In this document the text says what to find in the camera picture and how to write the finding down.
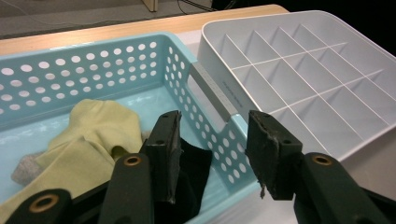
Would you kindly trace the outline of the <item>white divided storage box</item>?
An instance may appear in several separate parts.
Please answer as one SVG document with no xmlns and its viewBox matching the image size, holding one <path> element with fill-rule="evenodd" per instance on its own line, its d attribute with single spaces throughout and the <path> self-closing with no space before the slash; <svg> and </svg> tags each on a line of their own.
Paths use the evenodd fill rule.
<svg viewBox="0 0 396 224">
<path fill-rule="evenodd" d="M 212 21 L 198 60 L 238 113 L 343 160 L 396 128 L 396 57 L 324 11 Z"/>
</svg>

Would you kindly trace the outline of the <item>beige wooden furniture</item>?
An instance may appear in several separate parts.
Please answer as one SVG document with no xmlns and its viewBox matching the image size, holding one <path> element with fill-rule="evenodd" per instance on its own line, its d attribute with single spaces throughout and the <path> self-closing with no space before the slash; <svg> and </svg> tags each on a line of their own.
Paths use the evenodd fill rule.
<svg viewBox="0 0 396 224">
<path fill-rule="evenodd" d="M 159 0 L 141 0 L 150 12 L 156 12 L 159 7 Z"/>
</svg>

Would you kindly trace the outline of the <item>grey sock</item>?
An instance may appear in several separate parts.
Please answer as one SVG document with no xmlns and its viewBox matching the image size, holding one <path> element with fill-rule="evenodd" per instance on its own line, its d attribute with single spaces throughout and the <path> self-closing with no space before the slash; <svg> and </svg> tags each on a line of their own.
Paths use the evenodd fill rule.
<svg viewBox="0 0 396 224">
<path fill-rule="evenodd" d="M 42 152 L 23 156 L 17 167 L 14 169 L 11 179 L 22 186 L 27 186 L 39 177 L 44 169 L 36 162 L 35 159 L 40 155 L 42 155 Z"/>
</svg>

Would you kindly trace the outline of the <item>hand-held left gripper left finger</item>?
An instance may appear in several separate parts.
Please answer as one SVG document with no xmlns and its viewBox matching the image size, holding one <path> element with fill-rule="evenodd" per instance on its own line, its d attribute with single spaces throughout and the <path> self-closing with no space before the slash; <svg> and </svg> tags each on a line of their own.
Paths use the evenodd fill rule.
<svg viewBox="0 0 396 224">
<path fill-rule="evenodd" d="M 181 113 L 159 116 L 137 153 L 117 160 L 98 224 L 154 224 L 155 203 L 176 199 Z"/>
</svg>

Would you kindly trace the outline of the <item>light blue perforated basket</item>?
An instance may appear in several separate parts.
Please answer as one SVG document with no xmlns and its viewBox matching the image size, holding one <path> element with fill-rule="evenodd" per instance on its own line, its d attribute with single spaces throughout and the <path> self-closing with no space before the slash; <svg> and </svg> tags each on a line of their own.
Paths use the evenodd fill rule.
<svg viewBox="0 0 396 224">
<path fill-rule="evenodd" d="M 175 35 L 154 33 L 0 56 L 0 203 L 21 190 L 10 178 L 19 159 L 45 149 L 84 99 L 131 108 L 142 130 L 181 112 L 182 137 L 213 153 L 201 212 L 189 224 L 215 223 L 257 190 L 247 123 Z"/>
</svg>

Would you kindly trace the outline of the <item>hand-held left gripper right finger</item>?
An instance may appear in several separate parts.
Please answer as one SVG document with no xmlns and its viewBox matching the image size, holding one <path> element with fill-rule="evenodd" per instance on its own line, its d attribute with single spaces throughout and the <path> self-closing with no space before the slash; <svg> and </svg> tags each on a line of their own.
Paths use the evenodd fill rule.
<svg viewBox="0 0 396 224">
<path fill-rule="evenodd" d="M 387 200 L 361 188 L 335 158 L 302 149 L 274 117 L 248 112 L 246 155 L 261 195 L 294 201 L 299 224 L 392 224 Z"/>
</svg>

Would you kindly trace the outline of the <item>black sock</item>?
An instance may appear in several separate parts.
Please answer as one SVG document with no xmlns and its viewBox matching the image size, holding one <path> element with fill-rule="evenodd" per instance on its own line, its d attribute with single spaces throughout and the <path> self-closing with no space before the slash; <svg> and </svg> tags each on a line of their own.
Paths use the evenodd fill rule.
<svg viewBox="0 0 396 224">
<path fill-rule="evenodd" d="M 155 203 L 155 224 L 185 224 L 200 213 L 213 153 L 184 139 L 181 140 L 181 149 L 176 202 Z"/>
</svg>

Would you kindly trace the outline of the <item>yellow sock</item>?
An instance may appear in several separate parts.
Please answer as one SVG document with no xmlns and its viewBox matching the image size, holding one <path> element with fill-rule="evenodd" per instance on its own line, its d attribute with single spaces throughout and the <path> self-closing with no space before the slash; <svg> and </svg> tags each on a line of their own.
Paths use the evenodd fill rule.
<svg viewBox="0 0 396 224">
<path fill-rule="evenodd" d="M 113 158 L 136 153 L 143 144 L 140 118 L 115 101 L 85 99 L 73 107 L 68 126 L 50 141 L 49 149 L 66 147 L 77 139 L 105 149 Z"/>
<path fill-rule="evenodd" d="M 107 182 L 115 161 L 126 154 L 120 146 L 106 150 L 83 138 L 71 141 L 61 148 L 47 151 L 37 158 L 43 164 L 58 152 L 44 169 L 23 190 L 0 204 L 0 223 L 5 223 L 17 207 L 30 196 L 45 189 L 66 189 L 72 198 Z"/>
</svg>

